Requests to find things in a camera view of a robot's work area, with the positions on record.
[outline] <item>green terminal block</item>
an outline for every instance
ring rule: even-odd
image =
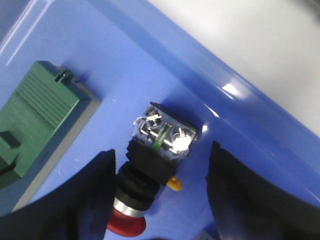
[[[92,96],[69,70],[48,61],[33,64],[0,111],[0,199],[7,188],[19,181],[22,185],[13,188],[14,194],[10,191],[10,200],[16,203],[21,198],[84,113]],[[52,167],[51,164],[42,180]]]

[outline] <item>white background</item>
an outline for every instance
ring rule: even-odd
[[[320,7],[311,0],[149,0],[320,136]]]

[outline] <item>transparent switch housing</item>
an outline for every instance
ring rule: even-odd
[[[161,105],[151,102],[143,116],[133,124],[132,138],[155,150],[166,160],[181,160],[197,140],[195,127],[170,114]]]

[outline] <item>blue plastic surface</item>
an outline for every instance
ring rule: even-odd
[[[214,230],[205,176],[213,140],[283,190],[320,207],[320,139],[144,0],[33,0],[0,47],[0,107],[36,60],[71,69],[102,100],[34,200],[101,150],[126,161],[150,101],[203,132],[133,239],[187,240]],[[108,240],[125,239],[109,231]]]

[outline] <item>electrical component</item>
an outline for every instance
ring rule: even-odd
[[[29,201],[99,104],[69,70],[33,64],[0,111],[1,214]]]
[[[112,232],[135,237],[146,228],[145,212],[155,200],[161,185],[175,191],[182,183],[175,177],[181,159],[190,152],[198,131],[151,102],[133,124],[132,140],[125,162],[116,176],[114,210],[108,224]]]

